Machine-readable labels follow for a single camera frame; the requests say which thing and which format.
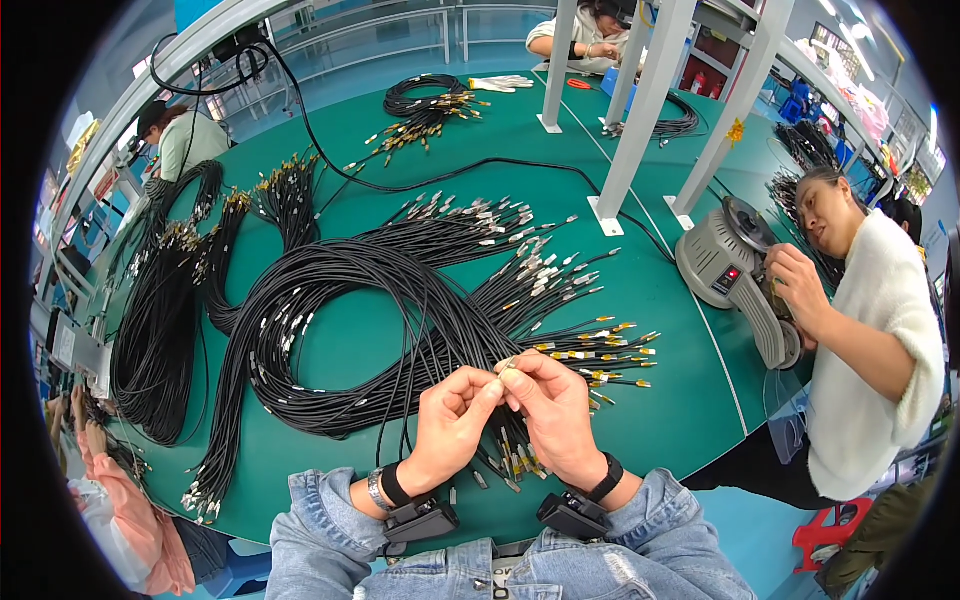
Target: fire extinguisher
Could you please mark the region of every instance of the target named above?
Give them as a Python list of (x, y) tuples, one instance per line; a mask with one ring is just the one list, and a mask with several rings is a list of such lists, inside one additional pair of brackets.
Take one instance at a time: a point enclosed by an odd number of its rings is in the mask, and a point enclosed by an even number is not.
[(707, 84), (707, 76), (704, 75), (704, 72), (701, 71), (697, 73), (697, 76), (693, 78), (693, 85), (690, 86), (690, 91), (694, 94), (699, 94), (700, 90), (703, 89), (704, 85)]

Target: red sign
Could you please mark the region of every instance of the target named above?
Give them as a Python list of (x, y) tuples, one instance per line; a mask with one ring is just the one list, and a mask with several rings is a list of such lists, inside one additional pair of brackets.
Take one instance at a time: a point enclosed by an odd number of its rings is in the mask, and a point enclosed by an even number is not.
[(107, 174), (104, 175), (104, 178), (97, 183), (97, 186), (93, 188), (93, 197), (100, 202), (107, 193), (113, 188), (113, 185), (120, 179), (120, 173), (110, 167), (107, 169)]

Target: ceiling light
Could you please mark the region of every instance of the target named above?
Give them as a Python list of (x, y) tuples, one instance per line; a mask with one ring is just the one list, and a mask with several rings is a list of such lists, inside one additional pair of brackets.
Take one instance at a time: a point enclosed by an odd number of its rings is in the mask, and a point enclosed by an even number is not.
[(847, 39), (847, 42), (850, 43), (851, 48), (856, 53), (856, 57), (860, 60), (860, 65), (863, 67), (864, 73), (867, 74), (867, 79), (870, 81), (874, 80), (874, 72), (870, 70), (870, 65), (867, 64), (867, 59), (864, 58), (863, 53), (860, 52), (860, 46), (857, 45), (856, 39), (853, 38), (853, 34), (850, 32), (850, 28), (847, 27), (845, 23), (840, 23), (840, 31), (843, 33), (844, 37)]
[(930, 146), (932, 155), (937, 154), (937, 108), (930, 105)]
[(857, 39), (863, 39), (870, 34), (870, 28), (867, 27), (866, 23), (857, 23), (850, 28), (850, 33)]
[(820, 4), (824, 5), (824, 8), (827, 9), (827, 12), (830, 16), (836, 16), (837, 10), (830, 4), (829, 0), (820, 0)]

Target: black wristband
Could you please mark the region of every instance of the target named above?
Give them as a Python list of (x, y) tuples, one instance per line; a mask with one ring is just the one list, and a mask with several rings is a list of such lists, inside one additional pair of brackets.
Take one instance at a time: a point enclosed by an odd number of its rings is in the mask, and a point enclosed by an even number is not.
[(396, 468), (399, 467), (399, 465), (400, 463), (387, 465), (383, 468), (383, 472), (380, 473), (380, 490), (387, 494), (387, 497), (390, 498), (395, 508), (400, 508), (413, 502), (410, 494), (405, 492), (400, 486), (400, 482), (396, 480)]
[(600, 502), (600, 500), (606, 498), (607, 494), (612, 492), (613, 488), (623, 479), (623, 467), (620, 465), (620, 461), (613, 458), (608, 452), (602, 454), (607, 457), (607, 476), (597, 484), (592, 492), (587, 494), (587, 500), (591, 502)]

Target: red scissors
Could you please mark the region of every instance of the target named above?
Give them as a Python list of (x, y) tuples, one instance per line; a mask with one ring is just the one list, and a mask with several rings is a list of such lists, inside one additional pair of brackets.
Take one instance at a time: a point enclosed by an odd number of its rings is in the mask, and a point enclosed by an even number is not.
[(566, 80), (566, 84), (570, 87), (576, 87), (577, 89), (596, 89), (587, 82), (579, 79), (568, 79)]

